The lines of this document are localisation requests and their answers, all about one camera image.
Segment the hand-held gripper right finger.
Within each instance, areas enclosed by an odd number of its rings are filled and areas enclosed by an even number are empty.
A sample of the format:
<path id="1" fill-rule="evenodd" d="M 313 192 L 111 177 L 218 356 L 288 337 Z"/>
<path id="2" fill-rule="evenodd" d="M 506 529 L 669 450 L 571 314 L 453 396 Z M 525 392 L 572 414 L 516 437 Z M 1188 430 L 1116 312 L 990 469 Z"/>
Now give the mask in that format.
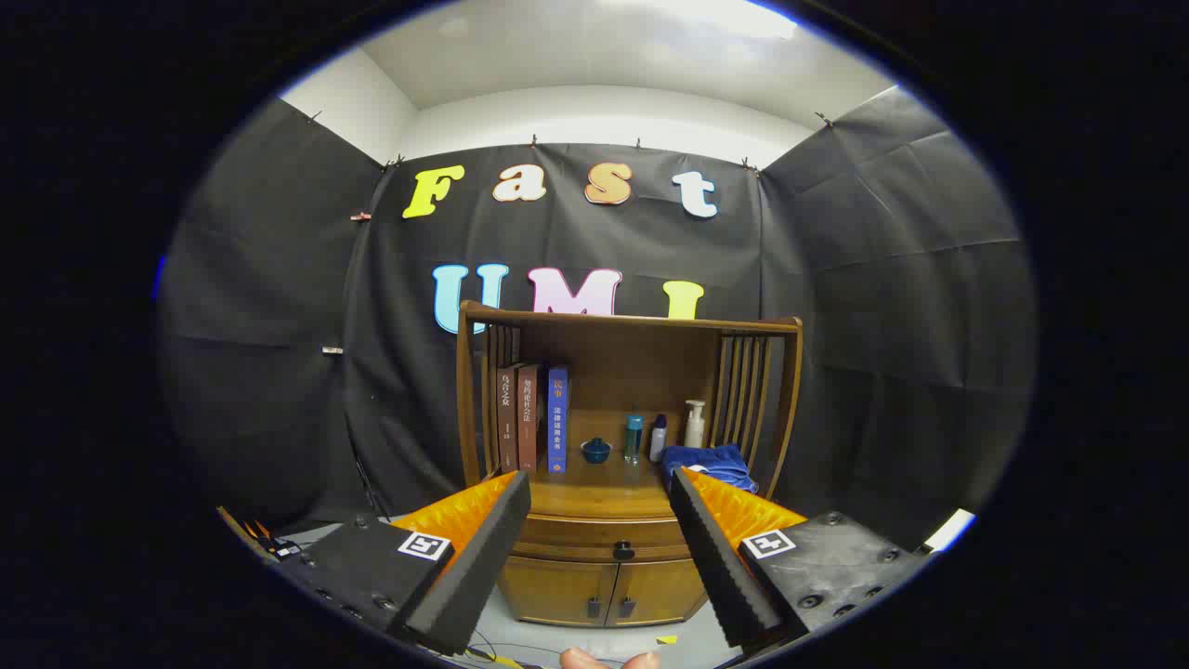
<path id="1" fill-rule="evenodd" d="M 930 560 L 844 513 L 807 518 L 691 467 L 668 499 L 726 643 L 744 651 L 856 617 Z"/>

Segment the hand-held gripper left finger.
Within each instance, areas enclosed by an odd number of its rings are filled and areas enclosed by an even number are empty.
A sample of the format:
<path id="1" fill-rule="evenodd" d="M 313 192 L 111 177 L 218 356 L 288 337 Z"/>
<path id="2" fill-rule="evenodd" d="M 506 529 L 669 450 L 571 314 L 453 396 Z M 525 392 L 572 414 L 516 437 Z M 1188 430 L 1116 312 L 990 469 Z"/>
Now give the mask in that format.
<path id="1" fill-rule="evenodd" d="M 346 522 L 279 578 L 376 635 L 460 655 L 530 506 L 530 475 L 514 471 L 398 520 Z"/>

